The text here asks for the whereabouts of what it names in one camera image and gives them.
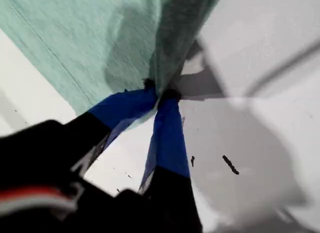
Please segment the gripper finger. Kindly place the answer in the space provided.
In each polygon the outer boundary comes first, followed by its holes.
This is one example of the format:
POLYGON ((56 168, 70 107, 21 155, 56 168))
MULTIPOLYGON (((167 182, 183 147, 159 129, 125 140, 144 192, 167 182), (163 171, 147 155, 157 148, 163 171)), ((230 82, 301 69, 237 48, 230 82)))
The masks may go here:
POLYGON ((68 122, 65 127, 81 142, 95 145, 108 137, 111 144, 135 120, 145 116, 155 106, 158 96, 155 82, 145 79, 144 88, 112 94, 88 111, 68 122))
POLYGON ((166 90, 160 98, 139 190, 157 214, 158 229, 201 230, 179 111, 180 99, 180 93, 173 89, 166 90))

